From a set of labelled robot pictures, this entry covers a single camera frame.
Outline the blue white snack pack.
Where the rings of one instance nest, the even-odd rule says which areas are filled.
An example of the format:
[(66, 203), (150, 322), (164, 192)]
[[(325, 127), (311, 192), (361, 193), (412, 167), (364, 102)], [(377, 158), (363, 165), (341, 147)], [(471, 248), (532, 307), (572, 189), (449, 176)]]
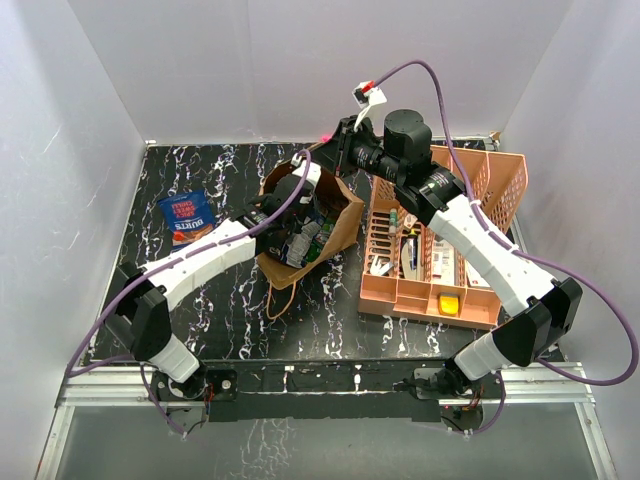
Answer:
[(311, 247), (315, 235), (321, 225), (315, 220), (304, 223), (298, 233), (293, 233), (285, 242), (281, 254), (281, 262), (296, 269), (303, 268), (307, 261), (306, 255)]

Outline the brown paper bag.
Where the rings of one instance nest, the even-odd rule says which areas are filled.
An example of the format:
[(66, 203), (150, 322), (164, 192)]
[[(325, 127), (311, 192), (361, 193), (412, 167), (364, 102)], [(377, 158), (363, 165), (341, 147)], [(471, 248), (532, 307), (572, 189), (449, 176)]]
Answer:
[(333, 232), (317, 260), (306, 263), (301, 269), (289, 267), (281, 262), (283, 249), (268, 248), (265, 253), (258, 255), (257, 263), (269, 282), (269, 294), (275, 290), (289, 290), (290, 295), (294, 296), (304, 276), (322, 262), (357, 243), (364, 211), (363, 200), (353, 194), (341, 179), (324, 168), (312, 200), (317, 202), (317, 216), (314, 220), (321, 227), (326, 217), (336, 217)]

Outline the blue Burts chips bag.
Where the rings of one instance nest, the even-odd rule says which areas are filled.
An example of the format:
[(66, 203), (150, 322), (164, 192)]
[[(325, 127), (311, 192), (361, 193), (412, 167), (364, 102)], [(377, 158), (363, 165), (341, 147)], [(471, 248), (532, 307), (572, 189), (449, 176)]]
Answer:
[(204, 190), (180, 193), (157, 202), (171, 233), (172, 250), (180, 250), (211, 233), (216, 226)]

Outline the pink plastic desk organizer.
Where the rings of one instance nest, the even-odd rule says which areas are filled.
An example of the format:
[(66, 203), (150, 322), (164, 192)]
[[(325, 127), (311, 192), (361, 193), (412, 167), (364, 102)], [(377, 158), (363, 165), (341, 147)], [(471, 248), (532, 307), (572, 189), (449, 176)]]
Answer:
[(446, 199), (420, 214), (410, 229), (388, 231), (390, 215), (409, 218), (392, 182), (373, 182), (366, 259), (358, 309), (362, 313), (491, 330), (502, 310), (516, 315), (539, 296), (534, 266), (506, 236), (528, 184), (521, 154), (444, 146), (431, 148), (436, 164), (428, 192), (461, 186), (473, 195)]

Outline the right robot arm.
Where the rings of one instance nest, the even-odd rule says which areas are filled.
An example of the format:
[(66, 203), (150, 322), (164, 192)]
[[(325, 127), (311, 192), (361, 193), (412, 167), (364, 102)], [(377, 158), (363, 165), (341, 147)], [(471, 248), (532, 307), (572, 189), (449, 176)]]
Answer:
[(529, 366), (566, 334), (582, 289), (572, 278), (555, 279), (521, 258), (519, 251), (471, 201), (471, 188), (432, 159), (432, 132), (414, 110), (395, 110), (376, 137), (370, 120), (341, 119), (311, 157), (343, 177), (361, 169), (390, 182), (408, 213), (451, 244), (497, 294), (508, 321), (459, 350), (427, 379), (407, 385), (466, 397), (482, 378), (505, 366)]

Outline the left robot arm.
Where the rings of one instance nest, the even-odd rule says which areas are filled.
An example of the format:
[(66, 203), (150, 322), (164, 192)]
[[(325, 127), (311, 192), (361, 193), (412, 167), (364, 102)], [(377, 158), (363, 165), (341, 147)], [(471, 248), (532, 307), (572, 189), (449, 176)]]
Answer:
[(320, 178), (319, 165), (301, 166), (191, 245), (140, 268), (129, 262), (117, 267), (112, 283), (117, 304), (106, 328), (136, 361), (164, 373), (175, 395), (200, 397), (206, 368), (173, 333), (170, 312), (229, 268), (263, 253), (278, 256), (307, 219)]

